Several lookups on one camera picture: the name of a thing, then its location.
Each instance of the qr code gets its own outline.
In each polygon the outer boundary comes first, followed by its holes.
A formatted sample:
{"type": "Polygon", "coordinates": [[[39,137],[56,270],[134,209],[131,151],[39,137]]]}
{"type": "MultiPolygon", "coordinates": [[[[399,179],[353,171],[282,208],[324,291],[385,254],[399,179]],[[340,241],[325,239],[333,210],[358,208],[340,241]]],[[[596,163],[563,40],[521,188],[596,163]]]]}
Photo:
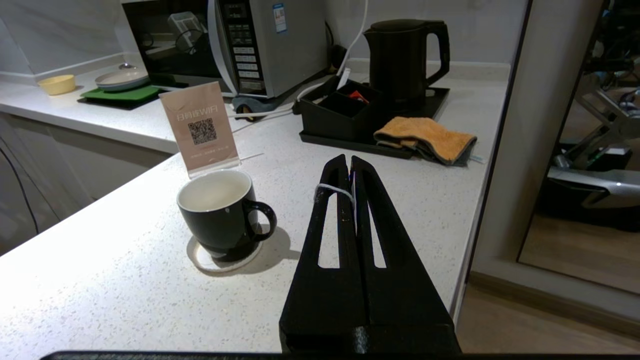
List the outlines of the qr code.
{"type": "Polygon", "coordinates": [[[191,138],[193,139],[193,143],[195,145],[200,145],[201,143],[205,142],[211,142],[218,138],[218,134],[216,134],[216,128],[213,126],[212,118],[190,122],[188,125],[189,132],[191,133],[191,138]]]}

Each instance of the kettle handle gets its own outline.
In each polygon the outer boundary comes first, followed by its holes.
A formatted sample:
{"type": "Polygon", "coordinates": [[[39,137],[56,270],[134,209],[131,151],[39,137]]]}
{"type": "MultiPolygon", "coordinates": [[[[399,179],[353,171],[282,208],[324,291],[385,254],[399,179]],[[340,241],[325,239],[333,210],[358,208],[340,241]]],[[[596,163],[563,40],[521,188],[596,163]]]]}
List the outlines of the kettle handle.
{"type": "Polygon", "coordinates": [[[425,87],[435,83],[449,72],[449,30],[444,22],[434,22],[427,27],[427,34],[435,34],[438,37],[438,47],[440,48],[440,68],[438,71],[426,78],[425,87]]]}

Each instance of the orange towel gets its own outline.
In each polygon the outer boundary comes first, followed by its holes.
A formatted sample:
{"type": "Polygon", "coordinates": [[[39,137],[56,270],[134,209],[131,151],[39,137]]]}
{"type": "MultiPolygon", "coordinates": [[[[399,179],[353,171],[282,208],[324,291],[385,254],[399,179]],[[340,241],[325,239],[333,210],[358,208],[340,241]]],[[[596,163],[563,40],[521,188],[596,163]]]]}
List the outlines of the orange towel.
{"type": "Polygon", "coordinates": [[[428,117],[394,117],[373,137],[380,145],[417,150],[446,165],[465,165],[477,140],[471,134],[449,131],[428,117]]]}

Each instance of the microwave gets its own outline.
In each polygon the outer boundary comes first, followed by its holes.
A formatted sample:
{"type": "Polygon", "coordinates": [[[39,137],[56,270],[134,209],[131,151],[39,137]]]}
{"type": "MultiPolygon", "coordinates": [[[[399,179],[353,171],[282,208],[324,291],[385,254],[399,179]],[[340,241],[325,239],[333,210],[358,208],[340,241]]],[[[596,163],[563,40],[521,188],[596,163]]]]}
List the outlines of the microwave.
{"type": "Polygon", "coordinates": [[[122,8],[154,86],[218,81],[224,96],[270,99],[327,67],[323,4],[142,0],[122,8]]]}

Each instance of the green tray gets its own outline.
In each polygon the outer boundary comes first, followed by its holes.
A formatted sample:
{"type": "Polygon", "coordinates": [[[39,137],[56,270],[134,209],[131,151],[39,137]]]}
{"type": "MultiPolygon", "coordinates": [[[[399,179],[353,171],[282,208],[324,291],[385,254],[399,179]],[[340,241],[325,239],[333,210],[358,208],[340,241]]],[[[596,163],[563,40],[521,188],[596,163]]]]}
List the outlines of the green tray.
{"type": "Polygon", "coordinates": [[[80,94],[80,96],[88,99],[142,101],[155,96],[159,91],[160,89],[151,85],[122,92],[105,92],[103,89],[97,88],[80,94]]]}

